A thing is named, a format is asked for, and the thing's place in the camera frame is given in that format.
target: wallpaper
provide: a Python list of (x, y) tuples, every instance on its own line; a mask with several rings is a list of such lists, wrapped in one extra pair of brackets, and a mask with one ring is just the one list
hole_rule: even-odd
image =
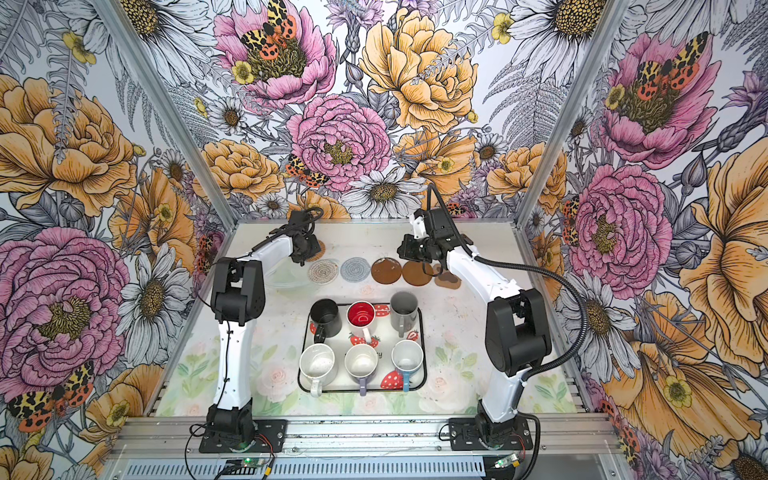
[(223, 228), (87, 2), (0, 12), (0, 478), (93, 480)]
[(768, 2), (631, 13), (526, 232), (635, 476), (766, 478)]
[[(456, 217), (511, 217), (604, 5), (123, 1), (211, 173), (251, 219), (312, 206), (407, 217), (430, 183)], [(520, 145), (533, 151), (502, 158)]]

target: mug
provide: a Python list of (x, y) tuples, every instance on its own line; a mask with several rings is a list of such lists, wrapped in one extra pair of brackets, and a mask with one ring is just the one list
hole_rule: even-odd
[(360, 383), (360, 396), (366, 396), (368, 381), (376, 374), (379, 354), (365, 343), (349, 349), (344, 357), (346, 371)]
[(402, 375), (402, 391), (408, 392), (411, 375), (422, 368), (424, 350), (422, 346), (413, 340), (400, 340), (392, 349), (392, 363), (395, 369)]
[(315, 343), (323, 343), (341, 331), (339, 306), (331, 299), (324, 298), (313, 303), (310, 319), (317, 325)]
[(419, 301), (410, 292), (398, 292), (389, 299), (389, 321), (402, 338), (410, 331), (419, 316)]
[(371, 335), (376, 323), (376, 311), (373, 305), (368, 302), (355, 302), (346, 311), (346, 322), (349, 324), (349, 330), (355, 335), (366, 339), (366, 343), (371, 343)]
[(310, 382), (310, 394), (319, 397), (323, 393), (323, 386), (328, 385), (336, 378), (339, 366), (336, 364), (336, 355), (333, 349), (325, 343), (315, 343), (304, 350), (299, 358), (299, 370)]

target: yellow flower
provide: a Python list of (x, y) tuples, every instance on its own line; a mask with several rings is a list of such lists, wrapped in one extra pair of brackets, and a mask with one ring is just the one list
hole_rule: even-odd
[(252, 84), (256, 80), (256, 77), (253, 76), (253, 69), (247, 61), (236, 61), (232, 67), (232, 75), (235, 76), (237, 83), (243, 85)]
[(162, 375), (159, 365), (139, 365), (122, 372), (104, 395), (88, 405), (85, 416), (94, 424), (82, 429), (80, 438), (100, 442), (118, 433), (128, 417), (142, 416)]
[(0, 75), (0, 192), (17, 192), (17, 208), (36, 204), (46, 189), (64, 191), (96, 217), (116, 195), (136, 187), (131, 141), (123, 137), (104, 107), (76, 91), (78, 101), (61, 162), (55, 158), (53, 91), (42, 78), (24, 86)]
[(32, 446), (22, 457), (16, 447), (0, 447), (0, 478), (9, 480), (50, 480), (53, 454)]
[(80, 63), (87, 62), (91, 65), (95, 65), (96, 55), (85, 49), (83, 38), (80, 35), (76, 35), (71, 31), (67, 31), (61, 36), (61, 40), (64, 40), (64, 45), (67, 45), (67, 48), (72, 50), (72, 55), (77, 59), (77, 61)]
[(715, 163), (708, 184), (709, 208), (693, 208), (714, 232), (710, 251), (695, 269), (680, 271), (680, 285), (704, 314), (720, 358), (757, 377), (768, 361), (768, 138)]
[(337, 199), (324, 197), (313, 190), (308, 190), (303, 197), (299, 196), (296, 202), (298, 205), (288, 205), (291, 211), (320, 207), (323, 209), (323, 216), (321, 218), (351, 218), (346, 208)]
[[(674, 430), (672, 452), (689, 455), (707, 444), (711, 435), (722, 435), (725, 449), (715, 459), (722, 468), (739, 455), (737, 441), (760, 435), (760, 422), (752, 411), (725, 389), (733, 386), (719, 364), (706, 362), (712, 342), (705, 326), (672, 293), (646, 291), (641, 309), (648, 330), (636, 329), (630, 341), (641, 367), (629, 378), (604, 384), (623, 417), (658, 441)], [(678, 322), (681, 331), (670, 320)], [(747, 385), (736, 380), (744, 392)]]
[[(536, 257), (536, 262), (542, 268), (549, 270), (557, 275), (562, 275), (564, 272), (564, 262), (562, 253), (562, 240), (557, 235), (550, 233), (545, 236), (542, 232), (539, 236), (533, 239), (533, 253)], [(549, 293), (549, 298), (554, 302), (558, 295), (560, 295), (560, 288), (562, 285), (548, 276), (544, 277), (544, 285)]]
[(205, 103), (203, 103), (203, 99), (200, 97), (194, 98), (194, 106), (197, 109), (197, 112), (203, 115), (205, 118), (208, 118), (208, 109), (205, 106)]
[[(473, 136), (459, 139), (445, 135), (442, 139), (432, 131), (418, 131), (400, 137), (392, 150), (408, 162), (419, 162), (412, 178), (423, 177), (435, 184), (445, 201), (456, 195), (461, 184), (468, 185), (472, 179), (472, 166), (480, 166), (480, 156), (475, 151)], [(426, 195), (422, 198), (426, 208)]]
[(452, 45), (453, 34), (435, 29), (418, 10), (408, 14), (401, 8), (394, 32), (382, 23), (369, 30), (359, 66), (376, 81), (374, 92), (391, 91), (397, 98), (401, 127), (445, 133), (472, 109), (478, 66), (469, 55), (432, 71), (433, 62)]
[(506, 44), (511, 40), (511, 36), (508, 32), (509, 27), (515, 23), (512, 20), (512, 15), (508, 12), (502, 12), (497, 14), (493, 18), (493, 30), (491, 30), (491, 36), (494, 40), (498, 40), (501, 44)]
[(619, 108), (619, 103), (624, 98), (624, 86), (622, 84), (618, 84), (615, 87), (611, 89), (611, 91), (608, 92), (608, 96), (605, 98), (605, 106), (608, 107), (609, 110), (616, 110)]
[[(504, 194), (511, 196), (517, 192), (525, 192), (531, 184), (533, 174), (541, 162), (545, 143), (541, 142), (531, 148), (520, 147), (517, 151), (511, 151), (502, 155), (498, 160), (502, 168), (491, 170), (488, 173), (488, 193), (491, 195)], [(560, 151), (558, 161), (547, 177), (547, 183), (538, 199), (541, 207), (548, 215), (554, 214), (560, 207), (565, 196), (565, 168), (567, 158)]]
[(174, 191), (160, 168), (150, 178), (141, 178), (141, 193), (120, 196), (115, 213), (109, 218), (112, 245), (130, 253), (149, 250), (150, 260), (163, 243), (176, 248), (176, 259), (190, 272), (194, 268), (197, 243), (189, 203)]
[[(255, 201), (264, 194), (277, 192), (285, 187), (277, 162), (260, 154), (245, 142), (210, 142), (203, 146), (203, 158), (227, 198), (236, 192)], [(192, 187), (195, 193), (206, 197), (197, 178)]]

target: gray mug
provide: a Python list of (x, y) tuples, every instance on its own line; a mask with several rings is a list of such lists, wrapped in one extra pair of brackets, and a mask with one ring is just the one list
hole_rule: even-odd
[(389, 299), (389, 321), (402, 338), (419, 317), (419, 301), (410, 292), (398, 292)]

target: pink peony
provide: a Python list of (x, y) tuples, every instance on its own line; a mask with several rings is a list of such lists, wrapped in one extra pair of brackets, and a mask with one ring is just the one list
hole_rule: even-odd
[(598, 167), (579, 196), (574, 271), (600, 277), (623, 300), (642, 293), (670, 252), (672, 226), (663, 211), (658, 180), (639, 165)]
[(51, 391), (93, 361), (97, 375), (123, 351), (115, 335), (128, 268), (74, 228), (0, 246), (0, 393)]
[(286, 125), (293, 154), (307, 168), (326, 175), (330, 190), (346, 192), (349, 182), (389, 162), (389, 137), (379, 114), (348, 98), (315, 98)]
[(240, 40), (249, 31), (263, 30), (267, 8), (258, 14), (248, 8), (245, 16), (232, 12), (232, 17), (218, 15), (214, 19), (216, 48), (224, 52), (219, 62), (233, 70), (233, 84), (246, 89), (251, 102), (245, 105), (252, 111), (307, 101), (329, 91), (336, 79), (337, 53), (331, 34), (323, 37), (306, 8), (299, 13), (288, 0), (286, 7), (288, 15), (296, 20), (296, 38), (289, 40), (278, 58), (271, 61), (258, 54), (249, 55), (248, 47)]
[(675, 58), (685, 45), (672, 45), (672, 38), (660, 44), (642, 34), (619, 62), (619, 70), (608, 79), (611, 92), (602, 116), (591, 129), (593, 141), (616, 151), (630, 162), (643, 162), (651, 170), (666, 167), (685, 152), (707, 129), (716, 108), (707, 108), (712, 97), (720, 62), (710, 65), (712, 38), (698, 60), (700, 69), (681, 90), (660, 90), (650, 99), (637, 96), (640, 86), (637, 68), (644, 61), (664, 64)]

